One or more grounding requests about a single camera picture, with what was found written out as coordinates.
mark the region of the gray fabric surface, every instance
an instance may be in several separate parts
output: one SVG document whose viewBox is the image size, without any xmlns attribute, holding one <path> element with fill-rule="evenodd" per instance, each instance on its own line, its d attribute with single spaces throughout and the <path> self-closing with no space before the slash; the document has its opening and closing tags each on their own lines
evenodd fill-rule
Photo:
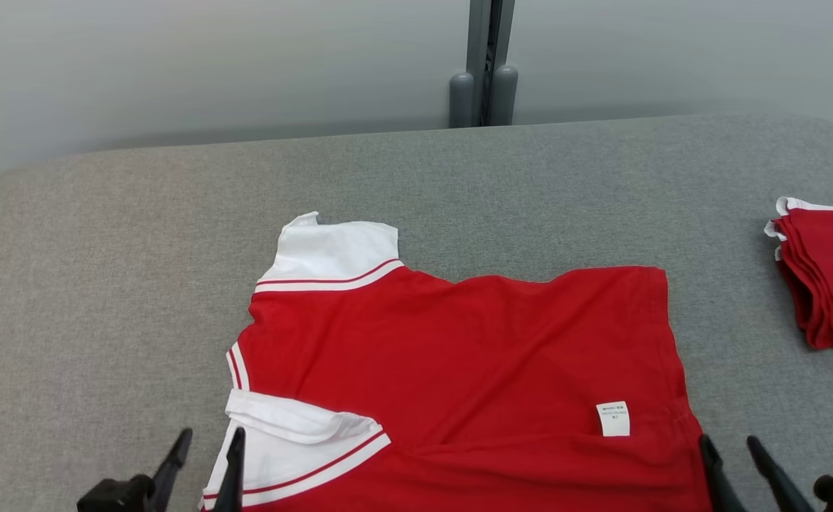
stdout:
<svg viewBox="0 0 833 512">
<path fill-rule="evenodd" d="M 193 510 L 227 418 L 225 350 L 280 226 L 400 228 L 446 279 L 667 270 L 691 404 L 743 500 L 745 436 L 806 493 L 833 473 L 833 350 L 810 353 L 761 233 L 774 200 L 833 204 L 833 126 L 718 114 L 137 149 L 0 175 L 0 510 L 74 509 L 150 472 L 191 425 Z"/>
</svg>

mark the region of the stack of folded red fabric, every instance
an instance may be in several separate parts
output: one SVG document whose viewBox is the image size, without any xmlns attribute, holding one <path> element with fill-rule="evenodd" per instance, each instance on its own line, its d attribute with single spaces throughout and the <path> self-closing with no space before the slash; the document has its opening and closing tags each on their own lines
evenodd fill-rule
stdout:
<svg viewBox="0 0 833 512">
<path fill-rule="evenodd" d="M 816 349 L 833 347 L 833 206 L 777 201 L 764 233 L 780 239 L 776 260 L 790 285 L 796 321 Z"/>
</svg>

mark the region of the red and white shirt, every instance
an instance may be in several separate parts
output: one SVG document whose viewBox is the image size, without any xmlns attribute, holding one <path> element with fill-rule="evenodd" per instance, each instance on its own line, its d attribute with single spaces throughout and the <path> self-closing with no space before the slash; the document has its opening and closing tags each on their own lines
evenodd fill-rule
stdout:
<svg viewBox="0 0 833 512">
<path fill-rule="evenodd" d="M 709 510 L 663 271 L 452 283 L 391 226 L 317 215 L 283 228 L 227 354 L 205 508 L 244 427 L 254 512 Z"/>
</svg>

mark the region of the white care label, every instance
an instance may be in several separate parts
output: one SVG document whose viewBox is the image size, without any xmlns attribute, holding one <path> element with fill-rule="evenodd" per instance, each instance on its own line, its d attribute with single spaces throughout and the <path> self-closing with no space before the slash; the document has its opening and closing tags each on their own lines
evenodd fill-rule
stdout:
<svg viewBox="0 0 833 512">
<path fill-rule="evenodd" d="M 603 437 L 631 435 L 631 419 L 625 402 L 596 405 L 596 410 L 599 411 L 599 422 L 603 426 Z"/>
</svg>

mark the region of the red fabric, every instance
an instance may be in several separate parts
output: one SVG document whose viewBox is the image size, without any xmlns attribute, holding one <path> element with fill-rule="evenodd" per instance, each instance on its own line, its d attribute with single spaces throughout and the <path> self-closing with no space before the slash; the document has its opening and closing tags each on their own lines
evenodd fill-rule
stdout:
<svg viewBox="0 0 833 512">
<path fill-rule="evenodd" d="M 833 347 L 833 210 L 793 208 L 775 225 L 787 237 L 780 268 L 806 341 L 817 349 Z"/>
<path fill-rule="evenodd" d="M 260 292 L 250 312 L 251 391 L 370 416 L 391 444 L 246 510 L 710 509 L 660 269 L 452 284 L 400 268 Z M 615 401 L 630 437 L 602 436 L 595 406 Z"/>
</svg>

